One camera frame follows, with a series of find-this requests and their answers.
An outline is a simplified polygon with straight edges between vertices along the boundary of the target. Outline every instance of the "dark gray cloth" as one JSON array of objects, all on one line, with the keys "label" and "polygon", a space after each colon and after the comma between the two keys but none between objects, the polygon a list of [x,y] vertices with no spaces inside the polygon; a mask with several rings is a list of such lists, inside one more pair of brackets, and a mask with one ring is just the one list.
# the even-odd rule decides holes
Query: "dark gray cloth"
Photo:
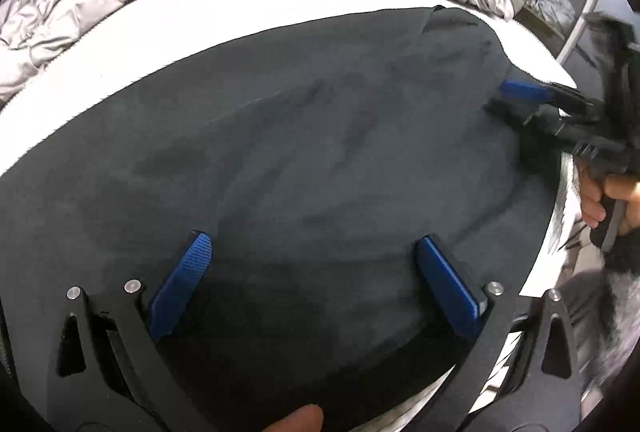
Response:
[{"label": "dark gray cloth", "polygon": [[67,123],[0,177],[25,395],[42,409],[70,286],[148,281],[200,229],[214,258],[161,350],[216,422],[317,402],[344,431],[413,396],[460,353],[413,243],[519,289],[554,207],[557,156],[530,173],[483,108],[505,78],[532,80],[475,16],[382,10],[210,48]]},{"label": "dark gray cloth", "polygon": [[609,271],[640,276],[640,230],[616,239],[615,246],[606,255]]}]

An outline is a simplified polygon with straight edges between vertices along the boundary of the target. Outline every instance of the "metal pin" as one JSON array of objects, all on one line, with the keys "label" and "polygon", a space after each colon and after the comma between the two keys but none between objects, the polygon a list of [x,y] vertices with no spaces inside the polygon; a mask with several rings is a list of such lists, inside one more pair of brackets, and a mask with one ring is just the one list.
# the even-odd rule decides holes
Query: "metal pin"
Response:
[{"label": "metal pin", "polygon": [[69,290],[66,292],[66,297],[69,300],[75,300],[76,298],[80,297],[81,293],[82,293],[82,290],[78,286],[70,287]]},{"label": "metal pin", "polygon": [[546,294],[554,302],[558,302],[562,298],[562,295],[560,295],[560,292],[557,289],[550,289]]},{"label": "metal pin", "polygon": [[125,283],[124,291],[126,291],[127,293],[135,293],[141,287],[142,287],[142,282],[140,282],[138,279],[131,279],[130,281],[127,281]]},{"label": "metal pin", "polygon": [[504,293],[504,286],[497,281],[491,281],[486,285],[485,289],[487,293],[495,297],[500,297]]}]

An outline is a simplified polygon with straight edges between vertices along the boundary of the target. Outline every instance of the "blue clamp pad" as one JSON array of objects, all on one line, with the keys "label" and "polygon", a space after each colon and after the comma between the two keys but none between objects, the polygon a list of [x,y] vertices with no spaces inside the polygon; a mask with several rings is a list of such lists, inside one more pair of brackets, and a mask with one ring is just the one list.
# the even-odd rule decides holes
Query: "blue clamp pad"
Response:
[{"label": "blue clamp pad", "polygon": [[158,290],[149,309],[148,331],[153,341],[174,331],[211,262],[211,253],[210,237],[199,234]]},{"label": "blue clamp pad", "polygon": [[522,99],[536,104],[548,104],[556,98],[551,88],[515,80],[503,81],[500,84],[500,93],[507,98]]},{"label": "blue clamp pad", "polygon": [[479,284],[470,278],[464,265],[444,250],[436,235],[427,235],[418,241],[416,259],[454,333],[466,340],[478,338],[481,316],[487,307]]}]

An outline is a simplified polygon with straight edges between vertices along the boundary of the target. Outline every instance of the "human hand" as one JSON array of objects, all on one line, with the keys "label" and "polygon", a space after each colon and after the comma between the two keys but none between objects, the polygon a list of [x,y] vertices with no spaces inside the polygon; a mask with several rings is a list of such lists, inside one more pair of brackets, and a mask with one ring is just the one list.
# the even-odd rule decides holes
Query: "human hand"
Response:
[{"label": "human hand", "polygon": [[[580,171],[580,207],[582,220],[591,228],[596,228],[607,216],[601,200],[603,189],[591,179],[589,168],[578,162]],[[618,235],[628,234],[631,230],[640,228],[640,182],[629,175],[609,175],[604,181],[604,194],[612,199],[622,199],[628,202],[625,219],[620,225]]]},{"label": "human hand", "polygon": [[262,432],[320,432],[324,415],[318,405],[306,405]]}]

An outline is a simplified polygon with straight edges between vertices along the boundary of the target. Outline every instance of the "black tool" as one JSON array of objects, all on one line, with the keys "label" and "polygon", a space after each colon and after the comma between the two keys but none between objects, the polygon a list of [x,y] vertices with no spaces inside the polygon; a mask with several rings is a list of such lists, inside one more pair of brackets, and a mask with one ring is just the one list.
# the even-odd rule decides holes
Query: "black tool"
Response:
[{"label": "black tool", "polygon": [[[631,25],[601,14],[585,18],[596,47],[603,100],[587,98],[557,83],[505,81],[500,85],[501,101],[509,106],[511,121],[522,115],[518,101],[539,105],[519,122],[549,146],[587,163],[596,181],[602,182],[610,173],[639,175],[640,46]],[[607,218],[591,232],[591,241],[610,252],[626,203],[607,197],[602,203]]]},{"label": "black tool", "polygon": [[[205,242],[196,239],[193,243],[208,264],[210,241],[199,235]],[[196,250],[194,245],[153,300],[175,282],[175,275],[185,268],[184,257]],[[560,293],[549,290],[542,298],[528,298],[497,281],[483,287],[470,269],[458,271],[461,264],[436,235],[418,241],[416,253],[425,280],[431,286],[447,285],[434,294],[450,325],[473,333],[478,325],[479,336],[467,343],[465,358],[406,430],[573,430],[580,421],[581,385]],[[196,262],[197,272],[203,271],[202,263]],[[185,293],[191,293],[193,272],[188,271],[186,278],[190,285]],[[145,309],[145,297],[141,296],[144,290],[144,282],[133,280],[117,293],[89,295],[80,287],[67,293],[62,335],[55,341],[49,371],[47,418],[58,432],[98,425],[100,430],[114,432],[218,430],[162,361],[154,343],[154,316],[150,306]],[[170,291],[179,309],[184,297],[174,297],[180,290]],[[168,301],[158,307],[169,316],[174,314]],[[466,307],[462,317],[448,311],[454,307]],[[522,331],[523,336],[508,378],[493,403],[469,414],[512,331]]]}]

